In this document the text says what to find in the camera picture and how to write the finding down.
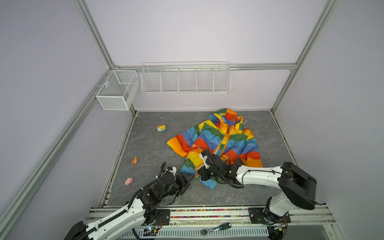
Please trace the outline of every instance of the white wall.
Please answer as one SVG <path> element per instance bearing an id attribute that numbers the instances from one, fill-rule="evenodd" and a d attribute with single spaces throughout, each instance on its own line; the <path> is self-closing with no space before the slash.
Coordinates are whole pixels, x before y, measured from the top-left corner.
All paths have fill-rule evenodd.
<path id="1" fill-rule="evenodd" d="M 64 239 L 97 207 L 130 120 L 96 103 L 7 240 Z"/>
<path id="2" fill-rule="evenodd" d="M 137 91 L 133 105 L 139 111 L 271 109 L 289 70 L 232 71 L 229 94 L 143 94 Z"/>
<path id="3" fill-rule="evenodd" d="M 106 71 L 72 1 L 0 2 L 0 214 Z M 96 207 L 129 121 L 91 110 L 8 239 L 63 239 Z"/>
<path id="4" fill-rule="evenodd" d="M 382 239 L 384 2 L 343 0 L 277 118 L 345 239 Z"/>
<path id="5" fill-rule="evenodd" d="M 326 0 L 88 0 L 117 65 L 296 62 Z"/>

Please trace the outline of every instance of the white wire basket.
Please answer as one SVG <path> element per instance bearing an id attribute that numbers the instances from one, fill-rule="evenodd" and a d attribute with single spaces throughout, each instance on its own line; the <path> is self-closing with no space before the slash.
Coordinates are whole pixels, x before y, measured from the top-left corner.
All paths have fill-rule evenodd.
<path id="1" fill-rule="evenodd" d="M 184 63 L 164 66 L 143 63 L 142 92 L 144 94 L 228 94 L 231 92 L 229 63 L 180 64 Z"/>
<path id="2" fill-rule="evenodd" d="M 104 110 L 129 110 L 139 85 L 136 71 L 113 70 L 96 97 Z"/>

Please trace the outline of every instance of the robotic arm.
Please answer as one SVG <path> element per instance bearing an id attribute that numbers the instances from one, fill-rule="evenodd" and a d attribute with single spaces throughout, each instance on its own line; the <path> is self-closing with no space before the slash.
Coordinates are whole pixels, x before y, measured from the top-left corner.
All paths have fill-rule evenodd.
<path id="1" fill-rule="evenodd" d="M 240 159 L 227 165 L 219 156 L 208 149 L 200 155 L 204 165 L 197 172 L 202 180 L 215 179 L 234 188 L 243 188 L 246 184 L 267 185 L 282 190 L 282 193 L 267 200 L 265 208 L 249 209 L 252 223 L 273 225 L 290 222 L 288 211 L 294 208 L 313 210 L 315 206 L 316 180 L 290 162 L 283 166 L 257 168 L 244 166 Z M 131 201 L 103 219 L 84 225 L 75 224 L 64 240 L 114 240 L 129 229 L 141 225 L 154 225 L 157 206 L 162 199 L 183 195 L 195 177 L 193 174 L 175 174 L 175 168 L 164 170 L 161 166 L 156 180 L 139 189 Z"/>

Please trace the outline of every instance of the white mesh basket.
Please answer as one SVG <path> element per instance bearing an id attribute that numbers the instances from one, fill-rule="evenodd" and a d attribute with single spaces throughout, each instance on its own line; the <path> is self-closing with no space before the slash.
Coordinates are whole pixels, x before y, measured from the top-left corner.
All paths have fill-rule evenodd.
<path id="1" fill-rule="evenodd" d="M 141 90 L 144 94 L 229 93 L 229 64 L 144 67 Z"/>
<path id="2" fill-rule="evenodd" d="M 138 87 L 136 71 L 113 70 L 96 97 L 105 110 L 129 110 Z"/>

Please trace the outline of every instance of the colorful raincoat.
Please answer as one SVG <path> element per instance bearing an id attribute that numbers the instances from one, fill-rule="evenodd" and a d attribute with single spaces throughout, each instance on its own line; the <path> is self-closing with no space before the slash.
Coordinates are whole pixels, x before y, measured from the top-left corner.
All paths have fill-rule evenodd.
<path id="1" fill-rule="evenodd" d="M 204 166 L 199 154 L 206 148 L 224 161 L 228 160 L 227 164 L 240 158 L 248 167 L 263 167 L 252 131 L 245 129 L 243 117 L 230 109 L 209 114 L 209 120 L 171 138 L 167 144 L 181 157 L 187 157 L 182 172 L 196 174 Z M 216 186 L 212 181 L 203 183 L 212 189 Z"/>

